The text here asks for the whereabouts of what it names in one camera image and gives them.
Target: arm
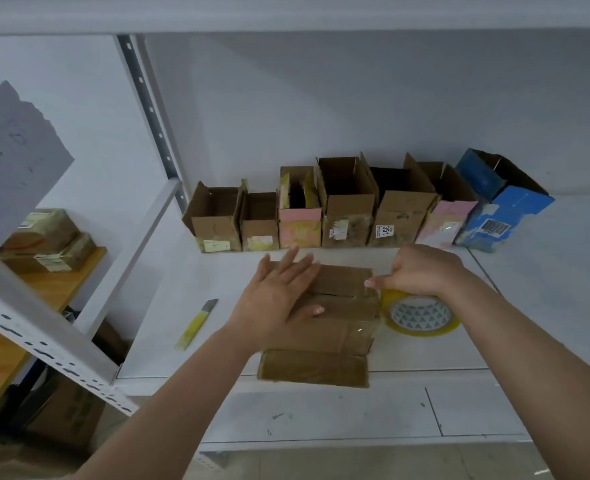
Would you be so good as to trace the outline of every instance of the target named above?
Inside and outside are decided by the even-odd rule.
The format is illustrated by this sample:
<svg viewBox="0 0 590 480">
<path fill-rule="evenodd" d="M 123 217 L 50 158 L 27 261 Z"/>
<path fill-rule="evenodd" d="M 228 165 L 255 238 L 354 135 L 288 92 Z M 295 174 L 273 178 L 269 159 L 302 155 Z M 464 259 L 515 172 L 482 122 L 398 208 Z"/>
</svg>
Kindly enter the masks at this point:
<svg viewBox="0 0 590 480">
<path fill-rule="evenodd" d="M 202 436 L 250 356 L 293 320 L 323 312 L 307 306 L 290 317 L 295 300 L 320 266 L 312 255 L 298 263 L 291 249 L 279 265 L 266 255 L 227 324 L 79 469 L 76 480 L 181 479 Z"/>
<path fill-rule="evenodd" d="M 430 294 L 460 317 L 555 478 L 590 479 L 590 366 L 529 320 L 457 256 L 399 250 L 374 288 Z"/>
</svg>

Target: tile floor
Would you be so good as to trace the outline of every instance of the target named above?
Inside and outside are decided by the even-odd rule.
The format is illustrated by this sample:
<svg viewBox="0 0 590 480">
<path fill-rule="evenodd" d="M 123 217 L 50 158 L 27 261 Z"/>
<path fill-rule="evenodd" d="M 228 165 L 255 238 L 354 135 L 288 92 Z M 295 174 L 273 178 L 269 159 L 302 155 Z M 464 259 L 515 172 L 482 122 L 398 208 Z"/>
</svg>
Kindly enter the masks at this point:
<svg viewBox="0 0 590 480">
<path fill-rule="evenodd" d="M 93 445 L 98 447 L 126 417 L 107 406 Z M 240 451 L 219 472 L 193 463 L 184 480 L 547 480 L 531 443 L 488 443 L 370 448 Z"/>
</svg>

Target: tape roll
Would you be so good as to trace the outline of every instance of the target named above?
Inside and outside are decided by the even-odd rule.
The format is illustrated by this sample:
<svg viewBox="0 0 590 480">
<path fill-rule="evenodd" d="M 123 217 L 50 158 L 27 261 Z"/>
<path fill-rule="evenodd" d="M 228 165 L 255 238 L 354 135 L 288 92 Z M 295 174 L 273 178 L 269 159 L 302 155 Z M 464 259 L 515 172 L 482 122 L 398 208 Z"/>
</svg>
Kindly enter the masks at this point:
<svg viewBox="0 0 590 480">
<path fill-rule="evenodd" d="M 386 325 L 404 335 L 435 337 L 459 326 L 459 318 L 436 296 L 382 290 L 380 302 Z"/>
</svg>

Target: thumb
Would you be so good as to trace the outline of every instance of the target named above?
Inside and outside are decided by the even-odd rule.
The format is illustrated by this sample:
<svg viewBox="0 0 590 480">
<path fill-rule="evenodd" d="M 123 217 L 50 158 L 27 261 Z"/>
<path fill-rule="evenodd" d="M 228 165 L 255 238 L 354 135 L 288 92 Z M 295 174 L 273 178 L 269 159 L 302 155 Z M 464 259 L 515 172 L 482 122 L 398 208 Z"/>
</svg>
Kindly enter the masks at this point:
<svg viewBox="0 0 590 480">
<path fill-rule="evenodd" d="M 297 310 L 295 312 L 294 315 L 292 315 L 291 320 L 290 321 L 300 321 L 300 320 L 307 320 L 311 317 L 314 317 L 315 315 L 319 315 L 323 313 L 323 306 L 322 305 L 307 305 L 307 306 L 303 306 L 302 308 L 299 308 L 299 310 Z"/>
<path fill-rule="evenodd" d="M 381 290 L 383 288 L 396 288 L 394 278 L 391 274 L 382 274 L 381 276 L 373 276 L 364 281 L 366 288 L 374 288 Z"/>
</svg>

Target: blue box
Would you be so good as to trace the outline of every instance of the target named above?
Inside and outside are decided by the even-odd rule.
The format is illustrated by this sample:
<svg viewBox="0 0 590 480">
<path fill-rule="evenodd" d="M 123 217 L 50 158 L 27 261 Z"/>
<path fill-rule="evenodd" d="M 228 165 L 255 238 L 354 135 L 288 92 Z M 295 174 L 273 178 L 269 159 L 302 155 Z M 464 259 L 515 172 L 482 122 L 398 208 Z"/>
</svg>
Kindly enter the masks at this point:
<svg viewBox="0 0 590 480">
<path fill-rule="evenodd" d="M 524 216 L 548 207 L 554 198 L 501 155 L 468 148 L 455 167 L 479 195 L 455 243 L 491 253 L 510 237 Z"/>
</svg>

